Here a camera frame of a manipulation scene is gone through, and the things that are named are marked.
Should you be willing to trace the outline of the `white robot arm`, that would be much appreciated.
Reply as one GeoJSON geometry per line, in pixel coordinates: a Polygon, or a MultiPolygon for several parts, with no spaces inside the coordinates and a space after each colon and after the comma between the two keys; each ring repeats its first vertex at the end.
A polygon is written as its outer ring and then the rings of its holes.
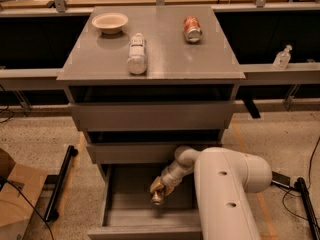
{"type": "Polygon", "coordinates": [[[271,184],[266,160],[222,147],[180,146],[174,157],[150,186],[154,203],[162,203],[193,174],[203,240],[261,240],[246,195],[271,184]]]}

